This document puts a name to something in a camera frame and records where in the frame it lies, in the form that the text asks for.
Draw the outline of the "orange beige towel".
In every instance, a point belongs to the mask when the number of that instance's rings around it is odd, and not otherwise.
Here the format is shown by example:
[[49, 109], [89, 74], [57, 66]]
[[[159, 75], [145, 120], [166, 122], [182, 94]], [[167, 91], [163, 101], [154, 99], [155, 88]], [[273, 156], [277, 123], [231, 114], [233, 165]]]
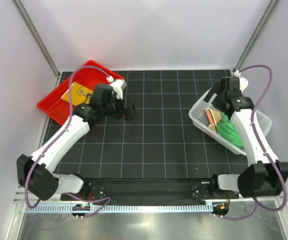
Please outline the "orange beige towel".
[[204, 111], [209, 120], [208, 127], [213, 131], [217, 131], [217, 127], [219, 126], [221, 120], [223, 119], [224, 114], [212, 108], [205, 108]]

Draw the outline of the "green towel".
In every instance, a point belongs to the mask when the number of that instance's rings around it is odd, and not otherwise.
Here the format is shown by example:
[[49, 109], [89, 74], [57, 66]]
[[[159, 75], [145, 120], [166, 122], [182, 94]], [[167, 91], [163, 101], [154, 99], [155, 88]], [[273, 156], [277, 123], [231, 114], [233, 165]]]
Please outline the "green towel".
[[217, 123], [217, 131], [222, 138], [227, 140], [232, 145], [236, 146], [237, 148], [243, 147], [243, 143], [237, 128], [224, 113], [221, 114], [221, 120]]

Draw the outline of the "yellow blue hello towel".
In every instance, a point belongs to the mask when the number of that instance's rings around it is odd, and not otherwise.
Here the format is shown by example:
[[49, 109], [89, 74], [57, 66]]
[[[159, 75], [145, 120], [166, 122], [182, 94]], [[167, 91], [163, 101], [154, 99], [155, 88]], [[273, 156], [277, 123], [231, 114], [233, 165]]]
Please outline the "yellow blue hello towel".
[[93, 91], [88, 89], [87, 87], [74, 82], [71, 85], [71, 92], [72, 92], [72, 105], [77, 106], [81, 103], [90, 103], [90, 98], [93, 94]]

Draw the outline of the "black grid cutting mat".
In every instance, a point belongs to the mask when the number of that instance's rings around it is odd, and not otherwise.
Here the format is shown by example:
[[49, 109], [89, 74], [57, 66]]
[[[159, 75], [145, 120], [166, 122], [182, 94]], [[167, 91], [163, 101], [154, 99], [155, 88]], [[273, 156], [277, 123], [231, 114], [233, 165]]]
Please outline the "black grid cutting mat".
[[81, 137], [55, 168], [56, 174], [86, 178], [208, 178], [239, 174], [247, 159], [203, 133], [191, 107], [221, 77], [220, 70], [120, 70], [132, 100], [133, 121], [104, 118]]

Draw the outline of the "aluminium frame rail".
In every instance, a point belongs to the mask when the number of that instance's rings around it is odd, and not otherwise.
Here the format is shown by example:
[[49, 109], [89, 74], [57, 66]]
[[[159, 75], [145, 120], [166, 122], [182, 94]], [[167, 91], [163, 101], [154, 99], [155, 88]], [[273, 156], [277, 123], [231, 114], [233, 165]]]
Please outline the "aluminium frame rail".
[[[31, 192], [27, 192], [28, 195], [28, 200], [30, 201], [31, 204], [33, 204], [36, 199], [36, 196], [34, 194], [32, 194]], [[25, 188], [22, 186], [19, 186], [16, 190], [16, 194], [14, 197], [14, 202], [15, 203], [25, 203], [26, 202], [26, 195], [25, 195]]]

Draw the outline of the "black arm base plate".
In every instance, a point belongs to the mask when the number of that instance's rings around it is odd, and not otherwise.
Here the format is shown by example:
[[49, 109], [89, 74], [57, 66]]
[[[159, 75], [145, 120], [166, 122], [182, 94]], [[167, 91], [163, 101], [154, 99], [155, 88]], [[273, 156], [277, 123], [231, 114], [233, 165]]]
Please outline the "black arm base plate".
[[88, 178], [85, 199], [110, 197], [111, 206], [183, 206], [238, 199], [211, 178]]

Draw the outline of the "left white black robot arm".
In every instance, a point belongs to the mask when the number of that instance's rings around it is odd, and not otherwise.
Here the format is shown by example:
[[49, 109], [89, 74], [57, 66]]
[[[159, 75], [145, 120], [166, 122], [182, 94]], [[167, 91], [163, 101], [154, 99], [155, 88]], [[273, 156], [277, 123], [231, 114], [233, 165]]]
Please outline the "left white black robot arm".
[[30, 156], [17, 159], [19, 185], [25, 193], [32, 193], [46, 201], [55, 194], [72, 194], [85, 200], [90, 193], [89, 182], [78, 174], [55, 174], [54, 170], [70, 148], [104, 117], [112, 116], [131, 121], [136, 116], [135, 106], [124, 107], [123, 90], [126, 82], [117, 79], [110, 84], [96, 85], [89, 102], [77, 105], [61, 128]]

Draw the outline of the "red plastic tray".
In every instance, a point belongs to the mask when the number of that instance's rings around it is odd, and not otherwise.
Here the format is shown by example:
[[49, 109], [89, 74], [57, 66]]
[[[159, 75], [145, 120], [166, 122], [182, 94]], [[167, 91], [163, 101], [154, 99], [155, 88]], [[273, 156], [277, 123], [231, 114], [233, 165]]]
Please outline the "red plastic tray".
[[[84, 66], [93, 66], [97, 67], [97, 69], [84, 68], [78, 71], [73, 77], [73, 83], [79, 83], [92, 91], [97, 84], [108, 84], [106, 80], [107, 76], [112, 76], [114, 79], [124, 79], [123, 76], [105, 68], [93, 60], [87, 61], [84, 63]], [[60, 125], [63, 125], [70, 115], [68, 95], [69, 80], [70, 77], [66, 76], [58, 87], [37, 104], [37, 107], [41, 111]]]

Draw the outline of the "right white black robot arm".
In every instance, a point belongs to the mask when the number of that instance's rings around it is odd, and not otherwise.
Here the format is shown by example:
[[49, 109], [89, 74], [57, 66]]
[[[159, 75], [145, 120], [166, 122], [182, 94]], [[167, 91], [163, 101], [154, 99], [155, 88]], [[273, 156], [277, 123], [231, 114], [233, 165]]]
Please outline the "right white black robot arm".
[[223, 77], [212, 89], [212, 104], [236, 127], [246, 153], [248, 167], [241, 174], [219, 174], [209, 185], [214, 198], [227, 191], [244, 198], [273, 197], [286, 194], [288, 163], [280, 162], [270, 148], [257, 120], [252, 100], [242, 94], [238, 77]]

